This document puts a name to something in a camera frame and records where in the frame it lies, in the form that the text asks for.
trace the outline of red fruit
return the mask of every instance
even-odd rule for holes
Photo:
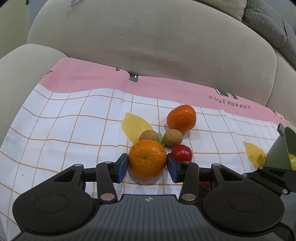
[[[172,149],[171,154],[179,162],[192,161],[192,151],[188,146],[177,145]]]

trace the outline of yellow lemon print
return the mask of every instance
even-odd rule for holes
[[[144,131],[153,130],[152,126],[142,117],[131,113],[126,113],[121,127],[127,138],[133,144],[139,141],[139,137]]]
[[[246,154],[249,160],[253,163],[254,168],[257,170],[259,166],[263,166],[265,162],[264,151],[256,145],[248,142],[242,142],[246,148]]]
[[[293,154],[289,154],[289,159],[290,159],[292,170],[296,171],[296,156],[294,156]]]

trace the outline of orange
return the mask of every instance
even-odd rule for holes
[[[132,172],[141,178],[157,177],[166,165],[166,152],[154,140],[141,140],[132,145],[128,154]]]
[[[170,129],[187,132],[196,124],[195,110],[190,105],[180,105],[168,114],[167,123]]]

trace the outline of gray wall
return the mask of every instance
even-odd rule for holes
[[[37,16],[40,9],[47,2],[47,0],[30,0],[29,8],[30,8],[30,27]]]
[[[296,29],[296,6],[290,0],[264,0],[274,7],[294,30]]]

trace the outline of white checkered tablecloth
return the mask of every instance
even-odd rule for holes
[[[164,134],[168,113],[181,103],[136,96],[114,89],[75,93],[53,93],[38,84],[23,104],[0,148],[0,239],[11,240],[19,233],[12,205],[30,188],[69,166],[85,168],[104,161],[116,161],[128,153],[132,143],[121,128],[126,112],[144,118],[153,129]],[[194,153],[200,167],[221,163],[242,174],[254,171],[243,141],[268,152],[278,137],[272,122],[232,115],[223,110],[193,107],[195,127],[186,133],[182,144]],[[167,169],[161,176],[143,180],[131,173],[121,184],[122,194],[176,194]],[[87,183],[86,192],[97,197],[96,184]]]

